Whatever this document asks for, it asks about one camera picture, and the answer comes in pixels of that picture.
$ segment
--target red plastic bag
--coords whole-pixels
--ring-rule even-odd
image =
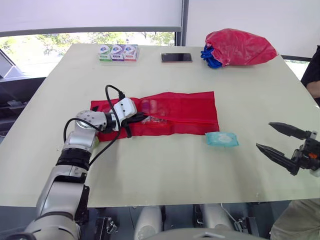
[[[205,43],[214,48],[211,54],[223,67],[262,64],[277,56],[277,51],[264,37],[231,28],[208,34]]]
[[[138,112],[148,117],[140,122],[131,123],[132,136],[161,136],[171,134],[204,135],[209,132],[218,132],[218,117],[215,106],[214,92],[174,93],[164,92],[144,98],[131,97]],[[110,107],[106,100],[91,101],[91,110],[109,112]],[[110,141],[115,138],[116,132],[98,134],[100,141]],[[122,129],[121,138],[127,133]]]

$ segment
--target person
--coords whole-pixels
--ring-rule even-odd
[[[320,45],[317,46],[316,52],[303,74],[301,83],[320,106]]]
[[[320,107],[320,45],[301,82]],[[291,201],[270,233],[271,240],[320,240],[320,198]]]
[[[271,228],[271,240],[319,240],[320,198],[292,200]]]

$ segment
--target wall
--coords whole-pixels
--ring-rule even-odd
[[[224,28],[265,37],[281,55],[311,58],[320,45],[320,0],[189,0],[186,45]]]

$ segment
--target tree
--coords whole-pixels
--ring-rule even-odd
[[[16,42],[13,36],[0,37],[0,49],[2,49],[7,54],[13,54],[11,46]]]
[[[140,31],[139,33],[141,33],[145,39],[147,39],[148,33],[146,31]]]
[[[158,46],[174,46],[175,34],[173,32],[155,32],[148,35],[151,42]]]
[[[77,35],[71,33],[40,34],[37,39],[43,43],[45,55],[49,55],[52,51],[64,55],[71,44],[81,42]]]
[[[126,44],[122,32],[90,32],[89,38],[92,44]]]

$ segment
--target black cable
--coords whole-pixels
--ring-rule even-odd
[[[132,224],[133,230],[135,230],[136,228],[135,228],[135,225],[134,225],[134,221],[132,220],[132,214],[131,214],[131,211],[130,211],[131,206],[129,206],[128,208],[129,208],[129,213],[130,213],[131,224]]]
[[[66,140],[67,140],[67,129],[68,129],[68,126],[69,124],[72,122],[72,121],[79,121],[79,122],[83,122],[87,125],[89,125],[90,127],[94,128],[95,130],[97,130],[98,132],[103,132],[100,128],[96,127],[95,125],[91,124],[90,122],[87,122],[86,120],[83,120],[81,118],[77,118],[77,117],[73,117],[71,119],[69,119],[65,126],[64,126],[64,129],[63,129],[63,142],[65,143]]]
[[[114,90],[116,90],[118,93],[119,93],[119,100],[121,101],[122,99],[124,99],[126,96],[124,95],[124,93],[122,91],[120,91],[118,88],[116,88],[115,86],[112,86],[112,85],[107,85],[105,86],[105,95],[106,95],[106,99],[109,103],[109,106],[111,108],[111,110],[113,111],[113,114],[115,116],[115,119],[116,119],[116,123],[118,125],[118,133],[117,135],[115,136],[115,138],[109,142],[109,144],[107,146],[105,146],[97,155],[95,155],[95,157],[91,160],[91,162],[89,163],[89,165],[91,166],[95,160],[97,160],[97,158],[105,151],[107,150],[120,136],[121,134],[121,125],[120,125],[120,121],[119,121],[119,118],[118,118],[118,115],[114,109],[114,106],[112,105],[111,103],[111,100],[110,100],[110,97],[109,97],[109,93],[108,93],[108,88],[112,88]]]

